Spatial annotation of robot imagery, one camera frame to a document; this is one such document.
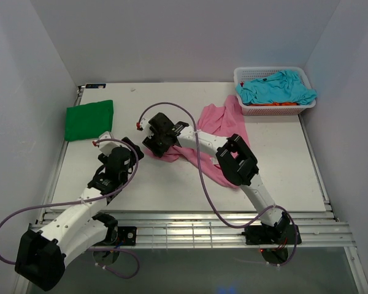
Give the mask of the pink t shirt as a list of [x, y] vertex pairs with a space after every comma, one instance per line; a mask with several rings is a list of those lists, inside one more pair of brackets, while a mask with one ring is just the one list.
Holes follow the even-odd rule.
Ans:
[[[217, 107], [214, 104], [204, 107], [196, 126], [201, 131], [221, 137], [230, 137], [232, 134], [238, 134], [247, 144], [250, 143], [242, 108], [237, 97], [233, 95], [227, 96], [222, 107]], [[179, 158], [186, 159], [194, 166], [197, 166], [196, 151], [191, 148], [173, 146], [169, 148], [161, 160], [172, 163]], [[203, 152], [201, 152], [201, 169], [203, 174], [217, 184], [237, 189], [237, 186], [224, 177], [217, 159]]]

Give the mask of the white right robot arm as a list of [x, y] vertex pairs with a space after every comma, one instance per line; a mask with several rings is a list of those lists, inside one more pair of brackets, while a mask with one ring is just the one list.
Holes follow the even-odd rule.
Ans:
[[246, 233], [266, 237], [279, 243], [288, 232], [297, 234], [297, 227], [286, 209], [277, 205], [259, 174], [258, 160], [244, 139], [233, 134], [221, 137], [197, 130], [186, 122], [174, 124], [165, 114], [152, 119], [140, 118], [137, 129], [146, 133], [143, 144], [156, 157], [162, 157], [172, 146], [193, 149], [196, 159], [205, 153], [216, 159], [225, 179], [239, 187], [256, 209], [255, 225], [251, 220], [242, 226]]

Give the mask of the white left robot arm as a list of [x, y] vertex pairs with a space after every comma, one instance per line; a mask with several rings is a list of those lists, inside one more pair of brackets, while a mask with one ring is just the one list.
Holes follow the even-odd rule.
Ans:
[[103, 209], [127, 185], [144, 157], [129, 138], [117, 140], [109, 132], [95, 143], [101, 166], [74, 205], [38, 231], [28, 230], [20, 240], [15, 271], [44, 291], [62, 278], [66, 267], [90, 247], [112, 246], [98, 255], [103, 265], [114, 262], [121, 246], [136, 243], [136, 228], [121, 227]]

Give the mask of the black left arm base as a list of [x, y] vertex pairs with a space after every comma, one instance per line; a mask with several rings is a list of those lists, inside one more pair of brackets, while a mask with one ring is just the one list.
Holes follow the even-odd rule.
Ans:
[[[121, 226], [115, 229], [110, 237], [104, 241], [100, 241], [95, 246], [110, 246], [113, 248], [119, 248], [121, 246], [135, 246], [137, 236], [137, 227], [134, 226]], [[93, 258], [96, 263], [103, 266], [109, 266], [114, 264], [119, 258], [120, 253], [115, 251], [93, 251]]]

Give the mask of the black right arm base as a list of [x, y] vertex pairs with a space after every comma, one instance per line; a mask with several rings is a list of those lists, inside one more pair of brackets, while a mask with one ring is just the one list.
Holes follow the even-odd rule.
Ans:
[[260, 245], [260, 252], [266, 263], [281, 267], [295, 254], [302, 244], [297, 225], [289, 224], [282, 231], [266, 225], [251, 225], [244, 228], [242, 235], [246, 245]]

